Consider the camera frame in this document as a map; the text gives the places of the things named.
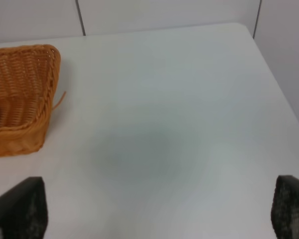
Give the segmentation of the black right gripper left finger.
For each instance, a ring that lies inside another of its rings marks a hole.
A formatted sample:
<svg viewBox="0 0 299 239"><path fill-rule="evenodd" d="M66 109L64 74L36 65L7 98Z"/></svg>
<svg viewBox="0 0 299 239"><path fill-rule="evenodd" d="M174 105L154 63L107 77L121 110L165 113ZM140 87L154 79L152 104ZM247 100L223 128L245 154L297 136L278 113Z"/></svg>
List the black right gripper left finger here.
<svg viewBox="0 0 299 239"><path fill-rule="evenodd" d="M47 226L42 177L28 177L0 196L0 239L42 239Z"/></svg>

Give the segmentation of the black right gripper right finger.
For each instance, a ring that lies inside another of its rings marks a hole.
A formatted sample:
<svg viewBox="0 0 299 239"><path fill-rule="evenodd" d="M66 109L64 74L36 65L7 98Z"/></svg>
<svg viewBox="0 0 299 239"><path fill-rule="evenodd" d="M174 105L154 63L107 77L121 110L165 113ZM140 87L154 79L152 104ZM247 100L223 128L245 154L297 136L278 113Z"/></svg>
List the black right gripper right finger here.
<svg viewBox="0 0 299 239"><path fill-rule="evenodd" d="M299 239L299 179L280 175L271 208L271 222L278 239Z"/></svg>

